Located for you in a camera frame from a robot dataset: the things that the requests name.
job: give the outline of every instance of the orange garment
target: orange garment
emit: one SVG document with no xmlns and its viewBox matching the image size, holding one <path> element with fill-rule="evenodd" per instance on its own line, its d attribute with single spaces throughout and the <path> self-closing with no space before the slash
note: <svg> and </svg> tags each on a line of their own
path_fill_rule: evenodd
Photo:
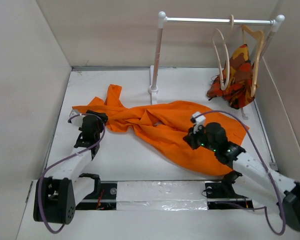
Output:
<svg viewBox="0 0 300 240">
<path fill-rule="evenodd" d="M 95 97 L 87 106 L 72 108 L 81 113 L 87 110 L 106 113 L 106 126 L 110 130 L 125 133 L 132 128 L 138 137 L 183 168 L 214 176 L 231 171 L 228 166 L 218 162 L 212 151 L 203 147 L 192 150 L 183 140 L 188 129 L 193 127 L 190 121 L 192 114 L 197 111 L 204 113 L 210 108 L 189 101 L 126 108 L 119 100 L 121 89 L 121 86 L 111 84 L 105 102 Z M 210 113 L 206 115 L 205 123 L 211 122 L 221 124 L 229 141 L 238 145 L 242 143 L 246 131 L 235 119 L 221 113 Z"/>
</svg>

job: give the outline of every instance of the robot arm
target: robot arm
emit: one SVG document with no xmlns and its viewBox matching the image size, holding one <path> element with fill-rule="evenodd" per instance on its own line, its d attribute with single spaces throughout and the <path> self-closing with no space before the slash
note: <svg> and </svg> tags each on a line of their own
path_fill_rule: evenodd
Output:
<svg viewBox="0 0 300 240">
<path fill-rule="evenodd" d="M 183 140 L 193 150 L 204 147 L 213 151 L 220 163 L 233 169 L 230 184 L 236 194 L 254 199 L 280 214 L 278 198 L 269 178 L 271 174 L 282 200 L 286 224 L 300 232 L 300 182 L 272 169 L 266 171 L 244 148 L 228 141 L 226 131 L 219 123 L 211 122 L 204 126 L 205 120 L 200 112 L 192 115 L 191 121 L 194 126 L 189 129 Z"/>
<path fill-rule="evenodd" d="M 80 154 L 64 161 L 51 176 L 45 177 L 41 189 L 39 181 L 36 184 L 33 219 L 37 222 L 43 221 L 39 210 L 38 191 L 41 191 L 41 203 L 47 222 L 57 224 L 70 224 L 76 205 L 87 196 L 97 197 L 101 193 L 99 175 L 82 171 L 99 150 L 97 143 L 108 117 L 104 113 L 93 111 L 87 111 L 87 114 L 77 116 L 78 113 L 74 111 L 70 114 L 77 116 L 71 123 L 81 131 L 70 156 Z"/>
</svg>

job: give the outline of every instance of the wooden hanger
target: wooden hanger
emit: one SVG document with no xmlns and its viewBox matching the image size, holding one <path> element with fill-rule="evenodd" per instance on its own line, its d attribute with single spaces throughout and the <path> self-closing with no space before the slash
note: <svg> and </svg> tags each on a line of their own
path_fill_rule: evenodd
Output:
<svg viewBox="0 0 300 240">
<path fill-rule="evenodd" d="M 245 31 L 256 40 L 256 51 L 255 51 L 255 58 L 254 58 L 253 77 L 252 77 L 252 86 L 251 86 L 251 94 L 250 94 L 250 96 L 253 98 L 256 94 L 256 89 L 257 89 L 260 54 L 261 54 L 262 48 L 264 46 L 265 34 L 261 30 L 252 31 L 246 25 L 242 25 L 241 28 L 242 28 L 242 37 L 243 37 L 244 44 L 247 44 L 246 37 L 245 37 Z"/>
<path fill-rule="evenodd" d="M 231 17 L 230 18 L 230 20 L 231 20 L 231 28 L 230 28 L 230 31 L 225 35 L 225 38 L 224 38 L 224 35 L 222 34 L 222 32 L 218 28 L 214 29 L 214 32 L 213 32 L 212 38 L 211 38 L 212 45 L 213 45 L 214 51 L 216 53 L 217 65 L 218 65 L 218 69 L 219 69 L 220 88 L 223 91 L 227 89 L 227 86 L 229 84 L 229 79 L 230 79 L 230 58 L 229 58 L 228 48 L 227 48 L 227 45 L 226 45 L 226 39 L 228 38 L 228 36 L 230 35 L 230 33 L 232 32 L 232 29 L 234 27 L 234 16 L 231 15 L 230 17 Z M 222 73 L 222 65 L 221 65 L 219 53 L 218 53 L 217 46 L 216 46 L 216 43 L 215 43 L 215 40 L 214 40 L 214 37 L 215 37 L 216 33 L 219 33 L 220 36 L 221 36 L 222 46 L 223 46 L 223 50 L 224 50 L 224 54 L 225 54 L 225 66 L 226 66 L 226 78 L 225 78 L 225 82 L 224 82 L 224 75 Z"/>
</svg>

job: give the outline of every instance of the garment rack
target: garment rack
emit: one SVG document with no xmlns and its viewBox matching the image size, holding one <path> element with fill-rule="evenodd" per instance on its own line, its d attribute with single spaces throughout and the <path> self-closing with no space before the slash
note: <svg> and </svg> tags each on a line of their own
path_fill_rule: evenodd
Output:
<svg viewBox="0 0 300 240">
<path fill-rule="evenodd" d="M 233 21 L 234 25 L 253 25 L 253 26 L 271 26 L 269 34 L 267 35 L 263 49 L 261 51 L 260 57 L 263 56 L 267 47 L 269 46 L 272 38 L 275 33 L 278 31 L 281 23 L 285 20 L 285 16 L 278 15 L 273 20 L 242 20 L 235 19 Z M 150 87 L 148 92 L 151 94 L 151 103 L 157 103 L 157 93 L 159 88 L 157 86 L 158 78 L 158 69 L 159 69 L 159 60 L 160 60 L 160 50 L 161 50 L 161 41 L 162 33 L 166 23 L 198 23 L 198 24 L 231 24 L 230 19 L 218 19 L 218 18 L 182 18 L 182 17 L 167 17 L 164 11 L 160 11 L 158 14 L 158 29 L 156 37 L 156 47 L 155 47 L 155 57 L 154 57 L 154 66 L 150 68 Z"/>
</svg>

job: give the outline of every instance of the white table surface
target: white table surface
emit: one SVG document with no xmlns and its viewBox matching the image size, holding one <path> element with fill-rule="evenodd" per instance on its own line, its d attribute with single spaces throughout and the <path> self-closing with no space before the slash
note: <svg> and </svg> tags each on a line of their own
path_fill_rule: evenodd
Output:
<svg viewBox="0 0 300 240">
<path fill-rule="evenodd" d="M 228 106 L 222 98 L 208 101 L 207 90 L 216 68 L 162 68 L 158 74 L 158 103 L 176 100 L 200 103 L 213 110 L 225 110 L 242 120 L 240 110 Z M 82 71 L 72 72 L 66 89 L 56 133 L 47 165 L 68 156 L 80 133 L 67 123 L 72 106 L 87 105 L 95 96 L 106 99 L 110 84 L 122 86 L 120 100 L 127 108 L 150 104 L 149 70 Z M 250 127 L 256 145 L 266 162 L 270 152 L 262 131 L 254 103 L 244 108 L 249 115 L 243 122 Z M 242 146 L 256 159 L 252 144 L 245 137 Z M 180 168 L 169 161 L 154 147 L 139 139 L 132 130 L 127 133 L 114 133 L 106 130 L 100 150 L 94 160 L 84 170 L 99 174 L 102 181 L 147 181 L 147 180 L 201 180 L 213 177 Z"/>
</svg>

